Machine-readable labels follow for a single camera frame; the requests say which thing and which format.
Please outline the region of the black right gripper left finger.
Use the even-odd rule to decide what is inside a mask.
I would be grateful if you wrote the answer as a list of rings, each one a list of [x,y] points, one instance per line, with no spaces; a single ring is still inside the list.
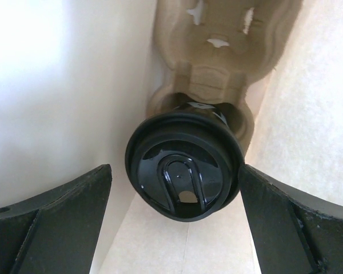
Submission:
[[[0,273],[89,273],[111,189],[109,164],[0,208]]]

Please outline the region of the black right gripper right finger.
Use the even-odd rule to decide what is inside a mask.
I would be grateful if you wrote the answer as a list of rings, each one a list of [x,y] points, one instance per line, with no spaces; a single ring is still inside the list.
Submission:
[[[262,273],[343,273],[343,206],[247,164],[238,180]]]

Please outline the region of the black cup lid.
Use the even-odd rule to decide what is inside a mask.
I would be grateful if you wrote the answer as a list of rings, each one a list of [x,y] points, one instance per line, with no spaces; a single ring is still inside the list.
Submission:
[[[198,221],[238,194],[244,156],[222,115],[174,110],[143,121],[125,152],[128,178],[148,205],[181,222]]]

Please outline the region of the brown pulp cup carrier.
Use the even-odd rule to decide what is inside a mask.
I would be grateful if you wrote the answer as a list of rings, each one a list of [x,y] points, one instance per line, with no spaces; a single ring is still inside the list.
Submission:
[[[158,1],[153,38],[170,76],[146,115],[187,99],[221,106],[246,152],[254,131],[247,89],[278,63],[301,8],[301,1]]]

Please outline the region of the black takeout coffee cup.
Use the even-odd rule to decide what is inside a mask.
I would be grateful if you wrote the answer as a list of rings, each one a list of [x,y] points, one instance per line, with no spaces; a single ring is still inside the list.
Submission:
[[[188,101],[173,108],[173,111],[187,111],[200,114],[211,119],[214,119],[227,127],[229,126],[226,116],[222,113],[222,111],[219,108],[212,104]]]

